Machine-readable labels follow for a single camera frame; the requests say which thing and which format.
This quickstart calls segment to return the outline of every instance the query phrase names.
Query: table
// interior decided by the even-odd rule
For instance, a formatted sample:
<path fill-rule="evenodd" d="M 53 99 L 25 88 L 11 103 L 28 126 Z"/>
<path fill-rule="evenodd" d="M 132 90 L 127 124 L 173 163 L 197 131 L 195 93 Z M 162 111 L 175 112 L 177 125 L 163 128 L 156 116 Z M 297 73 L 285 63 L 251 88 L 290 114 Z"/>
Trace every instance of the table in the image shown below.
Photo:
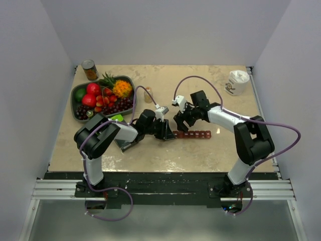
<path fill-rule="evenodd" d="M 172 131 L 176 130 L 173 116 L 178 107 L 171 106 L 174 90 L 178 82 L 188 75 L 200 75 L 211 81 L 222 95 L 224 107 L 239 114 L 255 116 L 258 109 L 252 85 L 249 83 L 243 94 L 231 96 L 224 91 L 224 83 L 232 70 L 244 70 L 244 66 L 208 66 L 208 65 L 97 65 L 102 73 L 114 76 L 126 75 L 135 86 L 143 85 L 152 88 L 154 98 L 160 106 L 167 106 L 166 118 L 170 121 Z M 72 88 L 88 82 L 81 66 L 77 67 Z M 200 79 L 186 80 L 178 90 L 190 101 L 190 94 L 204 90 L 210 102 L 219 102 L 215 91 Z M 155 110 L 152 103 L 145 103 L 143 90 L 137 93 L 135 118 L 146 108 Z M 73 137 L 82 123 L 73 119 L 70 98 L 58 133 L 49 171 L 83 171 L 81 156 Z M 154 136 L 146 136 L 138 145 L 122 153 L 116 143 L 112 143 L 102 156 L 103 171 L 132 172 L 228 172 L 237 160 L 234 134 L 226 129 L 205 121 L 197 121 L 190 130 L 210 130 L 212 138 L 176 139 L 161 141 Z M 271 161 L 260 165 L 255 171 L 273 172 Z"/>

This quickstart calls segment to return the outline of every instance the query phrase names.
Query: white cup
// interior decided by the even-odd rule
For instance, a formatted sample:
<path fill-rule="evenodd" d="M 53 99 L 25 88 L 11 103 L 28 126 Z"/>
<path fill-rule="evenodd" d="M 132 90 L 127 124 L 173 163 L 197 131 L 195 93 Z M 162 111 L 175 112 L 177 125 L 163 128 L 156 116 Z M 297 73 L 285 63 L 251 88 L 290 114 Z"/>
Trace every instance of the white cup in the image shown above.
<path fill-rule="evenodd" d="M 229 79 L 225 83 L 225 91 L 230 95 L 240 95 L 246 88 L 250 80 L 248 73 L 242 70 L 233 70 L 230 72 Z"/>

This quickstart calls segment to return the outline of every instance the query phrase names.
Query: black mounting plate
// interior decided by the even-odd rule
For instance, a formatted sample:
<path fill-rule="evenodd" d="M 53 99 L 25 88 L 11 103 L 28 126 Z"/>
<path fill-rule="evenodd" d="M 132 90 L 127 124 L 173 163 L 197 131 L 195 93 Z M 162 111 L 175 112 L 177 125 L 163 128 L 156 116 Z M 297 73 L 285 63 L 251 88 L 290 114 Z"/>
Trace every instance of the black mounting plate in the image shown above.
<path fill-rule="evenodd" d="M 226 173 L 104 172 L 104 181 L 100 186 L 126 189 L 132 195 L 135 205 L 203 205 L 220 208 L 222 203 L 214 187 L 222 183 L 225 175 Z M 44 179 L 82 180 L 82 176 L 82 172 L 53 172 L 46 173 Z M 277 175 L 253 173 L 250 179 L 277 180 Z M 242 191 L 244 198 L 250 197 L 246 186 Z M 75 187 L 75 197 L 88 198 L 92 195 L 88 193 L 88 189 L 77 191 Z M 102 193 L 94 195 L 103 197 Z M 108 208 L 121 208 L 123 204 L 130 204 L 126 193 L 118 190 L 108 192 Z"/>

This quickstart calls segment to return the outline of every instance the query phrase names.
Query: can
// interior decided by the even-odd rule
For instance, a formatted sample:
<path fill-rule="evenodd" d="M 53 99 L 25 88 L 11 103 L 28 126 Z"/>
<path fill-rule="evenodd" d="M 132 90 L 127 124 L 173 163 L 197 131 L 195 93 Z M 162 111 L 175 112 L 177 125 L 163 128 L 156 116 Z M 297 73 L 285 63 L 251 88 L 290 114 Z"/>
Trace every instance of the can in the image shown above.
<path fill-rule="evenodd" d="M 96 80 L 99 77 L 95 62 L 91 59 L 85 60 L 81 63 L 81 67 L 85 71 L 87 79 Z"/>

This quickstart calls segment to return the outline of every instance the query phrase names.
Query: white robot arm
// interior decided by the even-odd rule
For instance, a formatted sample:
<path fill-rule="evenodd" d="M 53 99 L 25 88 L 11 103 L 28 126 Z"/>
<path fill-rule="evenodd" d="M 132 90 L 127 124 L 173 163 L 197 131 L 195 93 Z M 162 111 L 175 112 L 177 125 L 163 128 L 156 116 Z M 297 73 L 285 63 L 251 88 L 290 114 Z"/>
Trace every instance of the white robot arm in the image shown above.
<path fill-rule="evenodd" d="M 167 107 L 157 105 L 155 112 L 145 109 L 136 123 L 130 126 L 120 122 L 112 123 L 89 138 L 82 152 L 86 157 L 86 170 L 91 185 L 95 186 L 103 179 L 101 157 L 112 141 L 115 140 L 124 152 L 140 142 L 145 135 L 154 135 L 161 140 L 174 139 L 175 136 L 169 127 L 168 119 L 164 119 L 167 112 Z M 102 114 L 94 116 L 75 134 L 74 140 L 77 147 L 80 148 L 89 134 L 108 120 L 111 121 Z"/>
<path fill-rule="evenodd" d="M 191 94 L 191 98 L 193 104 L 188 103 L 181 95 L 178 95 L 172 101 L 174 106 L 179 106 L 180 108 L 180 111 L 174 117 L 178 130 L 186 132 L 188 128 L 184 122 L 191 127 L 196 120 L 202 119 L 209 123 L 220 125 L 234 133 L 239 158 L 232 170 L 227 174 L 227 181 L 230 182 L 231 189 L 244 184 L 247 174 L 255 164 L 274 151 L 274 144 L 266 125 L 253 124 L 224 112 L 219 104 L 210 104 L 203 91 Z M 260 116 L 243 117 L 264 121 Z"/>

